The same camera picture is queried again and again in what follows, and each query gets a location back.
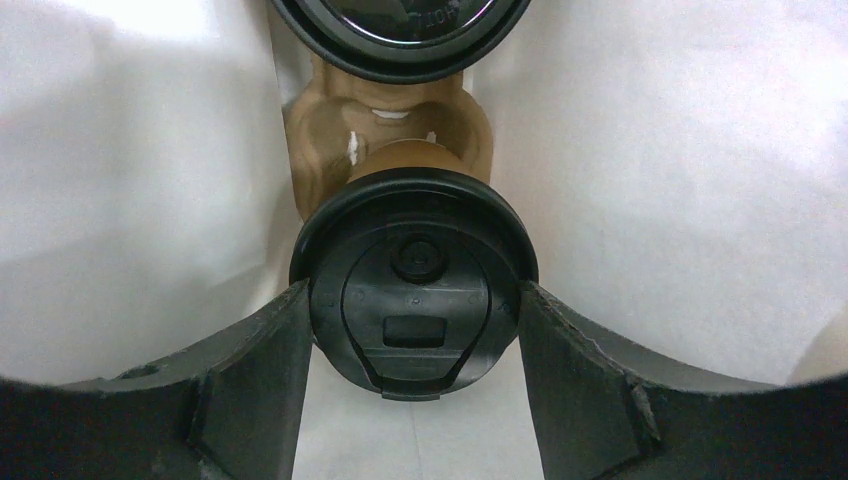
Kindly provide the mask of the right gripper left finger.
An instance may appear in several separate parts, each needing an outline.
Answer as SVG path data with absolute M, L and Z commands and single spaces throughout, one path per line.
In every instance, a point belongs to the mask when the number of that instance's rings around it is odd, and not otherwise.
M 1 382 L 5 479 L 288 479 L 312 351 L 308 285 L 113 379 Z

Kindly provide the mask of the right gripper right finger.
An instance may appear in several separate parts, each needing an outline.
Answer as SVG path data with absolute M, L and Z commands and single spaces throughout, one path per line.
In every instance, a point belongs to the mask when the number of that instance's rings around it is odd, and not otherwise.
M 699 369 L 521 290 L 519 340 L 548 479 L 843 479 L 847 378 L 773 386 Z

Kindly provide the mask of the black coffee cup lid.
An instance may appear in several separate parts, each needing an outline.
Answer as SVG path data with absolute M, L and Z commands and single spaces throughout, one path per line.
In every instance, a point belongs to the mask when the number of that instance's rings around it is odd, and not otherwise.
M 539 277 L 529 234 L 493 188 L 434 167 L 368 174 L 304 223 L 290 262 L 316 345 L 351 383 L 431 401 L 486 375 Z

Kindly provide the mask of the light blue paper bag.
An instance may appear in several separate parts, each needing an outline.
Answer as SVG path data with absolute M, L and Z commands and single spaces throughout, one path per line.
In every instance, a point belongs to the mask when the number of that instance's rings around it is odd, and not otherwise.
M 1 5 L 1 382 L 113 379 L 298 282 L 274 1 Z M 535 283 L 681 363 L 847 378 L 847 5 L 529 1 L 463 86 Z M 548 479 L 519 340 L 389 400 L 316 345 L 288 479 Z

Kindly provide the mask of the cardboard cup carrier tray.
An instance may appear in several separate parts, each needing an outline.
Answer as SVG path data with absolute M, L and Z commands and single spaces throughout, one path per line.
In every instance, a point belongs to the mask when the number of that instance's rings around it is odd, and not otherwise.
M 422 139 L 491 178 L 494 141 L 483 108 L 462 74 L 391 85 L 348 74 L 317 55 L 312 77 L 284 114 L 293 192 L 302 219 L 345 186 L 351 168 L 390 142 Z

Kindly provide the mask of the brown paper coffee cup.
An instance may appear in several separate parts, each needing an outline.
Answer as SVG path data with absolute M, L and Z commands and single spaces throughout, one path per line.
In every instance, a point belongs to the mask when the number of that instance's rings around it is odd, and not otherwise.
M 447 148 L 422 139 L 405 139 L 390 142 L 370 152 L 363 161 L 351 168 L 347 183 L 398 168 L 436 168 L 472 175 L 472 169 Z

